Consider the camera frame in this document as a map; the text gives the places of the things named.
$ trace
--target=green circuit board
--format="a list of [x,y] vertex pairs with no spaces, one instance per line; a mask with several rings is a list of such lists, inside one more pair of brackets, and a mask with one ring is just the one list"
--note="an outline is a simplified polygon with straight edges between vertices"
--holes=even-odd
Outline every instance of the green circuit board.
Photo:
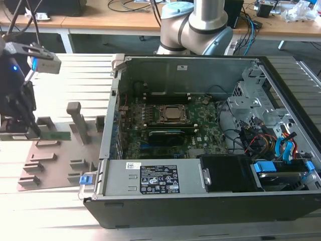
[[[217,110],[214,102],[204,104],[204,97],[193,96],[188,104],[175,105],[148,105],[137,99],[128,103],[128,111],[123,113],[122,138],[124,159],[169,159],[169,158],[196,158],[200,154],[227,153],[227,146],[222,140],[222,133],[217,125]],[[182,125],[194,125],[196,128],[185,129],[167,128],[164,124],[160,130],[150,130],[146,124],[162,123],[162,109],[165,107],[177,107],[184,110]],[[153,131],[182,132],[185,133],[179,139],[182,143],[171,146],[152,146],[148,135]]]

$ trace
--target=sticker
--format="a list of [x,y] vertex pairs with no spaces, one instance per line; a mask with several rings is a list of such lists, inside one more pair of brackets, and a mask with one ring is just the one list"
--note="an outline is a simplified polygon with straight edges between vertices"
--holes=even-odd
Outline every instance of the sticker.
[[126,169],[139,170],[141,162],[126,162]]
[[180,193],[177,166],[141,166],[140,192],[141,194]]
[[187,70],[187,65],[178,65],[177,70]]

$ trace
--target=circuit board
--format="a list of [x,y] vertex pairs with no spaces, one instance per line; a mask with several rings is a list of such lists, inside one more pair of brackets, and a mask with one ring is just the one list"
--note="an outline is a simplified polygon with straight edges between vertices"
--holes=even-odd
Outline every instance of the circuit board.
[[[129,101],[128,107],[122,111],[123,158],[186,159],[201,154],[227,153],[217,125],[215,103],[204,104],[203,100],[204,96],[193,96],[184,105],[149,105],[138,99]],[[164,133],[175,136],[164,139]],[[156,139],[161,140],[160,144],[169,142],[168,145],[152,145],[153,134],[162,134]]]

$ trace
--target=power supply label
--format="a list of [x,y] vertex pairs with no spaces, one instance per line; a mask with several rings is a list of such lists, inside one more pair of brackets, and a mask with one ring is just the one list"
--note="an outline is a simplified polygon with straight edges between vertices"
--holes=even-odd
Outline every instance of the power supply label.
[[180,193],[177,166],[141,166],[140,192],[141,194]]

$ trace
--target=plastic bag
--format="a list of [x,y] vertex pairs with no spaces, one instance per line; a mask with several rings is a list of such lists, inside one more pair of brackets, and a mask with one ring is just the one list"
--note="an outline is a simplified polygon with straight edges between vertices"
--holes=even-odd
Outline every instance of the plastic bag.
[[311,11],[311,9],[308,7],[309,4],[310,2],[300,0],[292,9],[282,12],[281,16],[287,23],[298,20],[308,20],[306,14]]
[[314,4],[313,10],[321,14],[321,0],[316,1],[316,3]]

